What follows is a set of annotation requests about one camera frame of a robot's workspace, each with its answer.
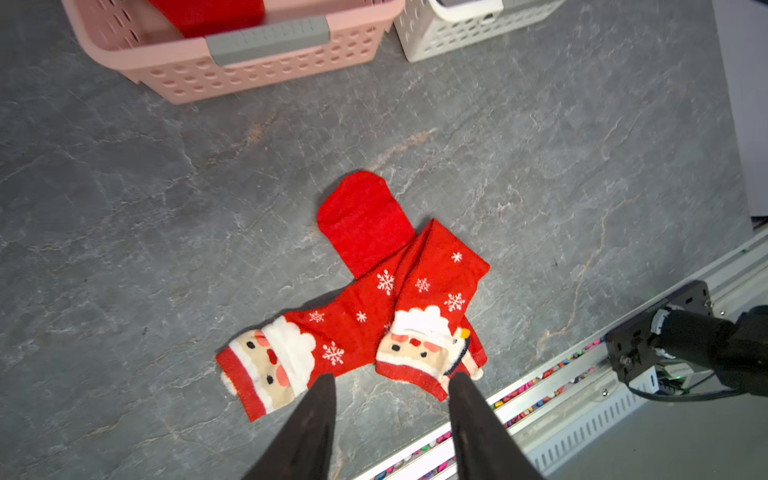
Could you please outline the red santa sock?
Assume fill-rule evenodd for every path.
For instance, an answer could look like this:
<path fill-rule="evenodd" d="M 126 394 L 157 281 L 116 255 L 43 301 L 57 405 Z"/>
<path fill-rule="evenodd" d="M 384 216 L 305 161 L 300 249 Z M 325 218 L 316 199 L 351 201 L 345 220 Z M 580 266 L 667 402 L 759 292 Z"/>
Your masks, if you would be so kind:
<path fill-rule="evenodd" d="M 429 221 L 398 266 L 394 313 L 375 356 L 378 374 L 419 387 L 439 401 L 449 374 L 465 358 L 471 334 L 463 322 L 490 265 L 439 221 Z"/>
<path fill-rule="evenodd" d="M 216 361 L 248 419 L 285 407 L 324 374 L 337 377 L 372 363 L 420 250 L 401 249 L 326 305 L 289 311 L 232 339 Z"/>

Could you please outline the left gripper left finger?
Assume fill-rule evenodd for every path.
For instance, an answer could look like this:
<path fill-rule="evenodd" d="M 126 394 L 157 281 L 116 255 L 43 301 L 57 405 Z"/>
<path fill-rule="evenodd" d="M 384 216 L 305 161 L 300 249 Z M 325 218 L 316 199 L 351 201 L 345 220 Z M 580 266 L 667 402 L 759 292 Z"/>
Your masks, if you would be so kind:
<path fill-rule="evenodd" d="M 323 374 L 243 479 L 327 479 L 335 421 L 335 379 Z"/>

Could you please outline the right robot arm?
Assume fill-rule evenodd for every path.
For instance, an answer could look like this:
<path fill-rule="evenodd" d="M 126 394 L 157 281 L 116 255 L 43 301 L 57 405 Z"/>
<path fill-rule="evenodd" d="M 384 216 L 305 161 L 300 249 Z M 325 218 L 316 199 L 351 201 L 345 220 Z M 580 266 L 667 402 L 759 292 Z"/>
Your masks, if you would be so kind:
<path fill-rule="evenodd" d="M 709 300 L 707 284 L 692 281 L 609 330 L 605 342 L 612 369 L 625 385 L 664 361 L 680 361 L 709 370 L 724 388 L 693 394 L 680 387 L 672 394 L 656 384 L 651 393 L 635 387 L 630 392 L 664 403 L 767 395 L 767 307 L 757 305 L 732 322 L 715 317 Z"/>

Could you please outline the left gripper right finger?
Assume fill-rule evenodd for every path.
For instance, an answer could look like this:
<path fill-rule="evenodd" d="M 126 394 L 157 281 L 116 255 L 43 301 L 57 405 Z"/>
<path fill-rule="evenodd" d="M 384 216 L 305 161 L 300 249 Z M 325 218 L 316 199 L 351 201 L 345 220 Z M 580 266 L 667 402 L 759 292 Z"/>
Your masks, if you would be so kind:
<path fill-rule="evenodd" d="M 458 479 L 543 479 L 469 375 L 457 373 L 448 391 Z"/>

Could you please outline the red fuzzy sock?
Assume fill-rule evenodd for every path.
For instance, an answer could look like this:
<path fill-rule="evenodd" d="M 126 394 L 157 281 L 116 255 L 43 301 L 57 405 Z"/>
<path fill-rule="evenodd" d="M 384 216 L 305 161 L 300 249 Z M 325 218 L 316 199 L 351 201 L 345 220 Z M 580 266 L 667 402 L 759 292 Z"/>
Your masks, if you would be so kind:
<path fill-rule="evenodd" d="M 246 29 L 262 23 L 262 0 L 150 0 L 185 38 Z"/>

